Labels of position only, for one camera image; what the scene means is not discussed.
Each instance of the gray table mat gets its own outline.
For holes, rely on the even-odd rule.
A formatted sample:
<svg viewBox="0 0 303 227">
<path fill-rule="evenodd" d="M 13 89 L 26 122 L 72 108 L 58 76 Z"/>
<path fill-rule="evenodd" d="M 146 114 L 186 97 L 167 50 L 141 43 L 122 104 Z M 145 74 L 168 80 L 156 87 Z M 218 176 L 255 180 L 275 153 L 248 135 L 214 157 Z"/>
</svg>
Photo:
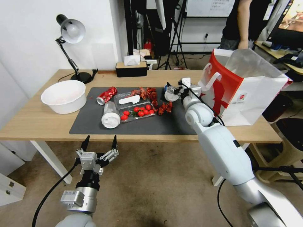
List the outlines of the gray table mat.
<svg viewBox="0 0 303 227">
<path fill-rule="evenodd" d="M 173 102 L 172 113 L 151 116 L 127 123 L 120 123 L 114 129 L 105 128 L 101 123 L 104 106 L 96 98 L 108 88 L 93 87 L 87 95 L 87 102 L 79 111 L 70 129 L 70 134 L 120 134 L 120 135 L 195 135 L 185 120 L 185 110 L 180 100 Z M 119 88 L 118 94 L 138 88 Z M 157 88 L 158 102 L 162 103 L 163 88 Z"/>
</svg>

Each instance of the gray shorts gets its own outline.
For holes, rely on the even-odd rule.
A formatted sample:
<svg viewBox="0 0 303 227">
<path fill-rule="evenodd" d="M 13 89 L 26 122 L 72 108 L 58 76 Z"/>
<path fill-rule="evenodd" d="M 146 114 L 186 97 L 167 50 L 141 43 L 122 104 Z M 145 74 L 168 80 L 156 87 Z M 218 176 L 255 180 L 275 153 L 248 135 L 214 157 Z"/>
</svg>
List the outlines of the gray shorts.
<svg viewBox="0 0 303 227">
<path fill-rule="evenodd" d="M 230 39 L 226 39 L 222 36 L 221 38 L 221 43 L 219 48 L 220 49 L 227 49 L 227 50 L 236 50 L 238 48 L 240 40 L 230 40 Z M 248 48 L 252 48 L 253 47 L 253 40 L 249 40 L 248 41 Z"/>
</svg>

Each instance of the lamp base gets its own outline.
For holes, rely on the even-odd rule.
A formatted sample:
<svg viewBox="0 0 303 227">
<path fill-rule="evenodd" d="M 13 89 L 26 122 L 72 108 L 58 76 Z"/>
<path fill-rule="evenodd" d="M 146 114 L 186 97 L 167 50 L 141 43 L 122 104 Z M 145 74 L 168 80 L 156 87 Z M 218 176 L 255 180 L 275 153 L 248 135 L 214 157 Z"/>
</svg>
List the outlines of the lamp base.
<svg viewBox="0 0 303 227">
<path fill-rule="evenodd" d="M 71 80 L 78 80 L 76 76 L 77 75 L 75 74 L 70 79 Z M 93 80 L 93 77 L 89 73 L 85 73 L 85 72 L 79 73 L 79 77 L 80 77 L 80 80 L 78 80 L 78 81 L 81 81 L 84 84 L 87 84 L 87 83 L 89 83 Z"/>
</svg>

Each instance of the chair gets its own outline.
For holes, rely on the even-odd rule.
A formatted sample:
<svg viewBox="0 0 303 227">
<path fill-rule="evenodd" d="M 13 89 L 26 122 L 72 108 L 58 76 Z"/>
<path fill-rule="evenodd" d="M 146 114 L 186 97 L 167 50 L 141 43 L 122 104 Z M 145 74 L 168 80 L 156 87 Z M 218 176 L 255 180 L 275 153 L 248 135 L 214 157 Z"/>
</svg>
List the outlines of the chair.
<svg viewBox="0 0 303 227">
<path fill-rule="evenodd" d="M 280 167 L 294 166 L 303 167 L 303 119 L 285 118 L 280 119 L 271 125 L 282 139 L 281 144 L 272 144 L 275 148 L 276 156 L 272 160 L 266 160 L 262 154 L 262 148 L 257 144 L 251 144 L 250 150 L 260 167 Z M 302 173 L 296 176 L 303 180 Z M 287 173 L 274 171 L 257 171 L 256 177 L 262 182 L 269 183 L 276 180 L 292 180 Z"/>
</svg>

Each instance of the tissue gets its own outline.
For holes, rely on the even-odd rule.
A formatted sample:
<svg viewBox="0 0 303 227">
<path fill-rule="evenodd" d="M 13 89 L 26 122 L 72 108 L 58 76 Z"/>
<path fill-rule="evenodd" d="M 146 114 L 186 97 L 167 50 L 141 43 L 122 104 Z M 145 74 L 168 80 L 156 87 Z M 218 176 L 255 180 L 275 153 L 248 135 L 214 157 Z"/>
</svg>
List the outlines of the tissue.
<svg viewBox="0 0 303 227">
<path fill-rule="evenodd" d="M 140 65 L 139 55 L 129 55 L 124 57 L 124 65 Z"/>
</svg>

